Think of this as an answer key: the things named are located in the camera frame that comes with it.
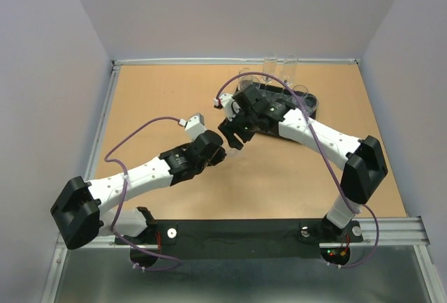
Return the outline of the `clear wine glass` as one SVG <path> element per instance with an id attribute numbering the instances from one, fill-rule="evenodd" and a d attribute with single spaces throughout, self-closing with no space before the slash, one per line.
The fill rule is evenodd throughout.
<path id="1" fill-rule="evenodd" d="M 238 84 L 237 84 L 237 90 L 238 91 L 242 91 L 243 89 L 245 89 L 246 87 L 248 87 L 249 85 L 253 84 L 254 82 L 254 77 L 253 75 L 248 74 L 250 72 L 250 68 L 242 68 L 239 71 L 239 78 L 238 78 Z"/>

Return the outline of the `etched stemmed glass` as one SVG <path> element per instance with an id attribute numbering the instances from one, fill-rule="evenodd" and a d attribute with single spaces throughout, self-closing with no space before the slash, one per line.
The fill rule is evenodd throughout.
<path id="1" fill-rule="evenodd" d="M 264 57 L 263 60 L 263 72 L 269 75 L 274 75 L 277 67 L 277 55 L 275 53 L 269 53 L 267 56 Z M 267 94 L 267 86 L 271 82 L 270 77 L 262 77 L 263 81 L 263 95 L 265 96 Z"/>

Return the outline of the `tall champagne flute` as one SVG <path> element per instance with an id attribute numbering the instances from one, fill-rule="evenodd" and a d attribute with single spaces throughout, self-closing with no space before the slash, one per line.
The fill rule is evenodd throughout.
<path id="1" fill-rule="evenodd" d="M 290 54 L 284 59 L 281 72 L 279 74 L 279 79 L 287 87 L 290 87 L 293 84 L 297 65 L 298 65 L 298 57 L 295 54 Z"/>

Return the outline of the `small shot glass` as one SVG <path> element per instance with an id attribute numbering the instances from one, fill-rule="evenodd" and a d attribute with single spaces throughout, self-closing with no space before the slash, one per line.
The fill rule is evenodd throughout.
<path id="1" fill-rule="evenodd" d="M 228 158 L 235 158 L 237 156 L 239 156 L 241 154 L 241 151 L 238 149 L 233 149 L 233 148 L 226 148 L 226 156 Z"/>

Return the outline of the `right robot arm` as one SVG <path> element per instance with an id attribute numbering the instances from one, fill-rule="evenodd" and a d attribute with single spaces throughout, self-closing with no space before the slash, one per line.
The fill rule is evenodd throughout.
<path id="1" fill-rule="evenodd" d="M 306 146 L 342 171 L 337 181 L 340 195 L 321 224 L 329 240 L 346 233 L 347 225 L 388 174 L 381 143 L 375 137 L 360 139 L 340 133 L 308 117 L 289 100 L 267 99 L 252 84 L 234 94 L 221 94 L 214 106 L 225 113 L 219 130 L 233 149 L 241 150 L 256 131 L 271 132 Z"/>

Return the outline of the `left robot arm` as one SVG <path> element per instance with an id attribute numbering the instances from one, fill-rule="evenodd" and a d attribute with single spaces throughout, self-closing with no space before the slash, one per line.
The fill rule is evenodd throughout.
<path id="1" fill-rule="evenodd" d="M 127 175 L 84 181 L 70 179 L 50 209 L 68 249 L 78 249 L 109 231 L 106 213 L 119 205 L 155 189 L 167 188 L 199 175 L 208 166 L 225 159 L 223 140 L 206 130 L 190 143 L 165 151 L 129 170 Z"/>

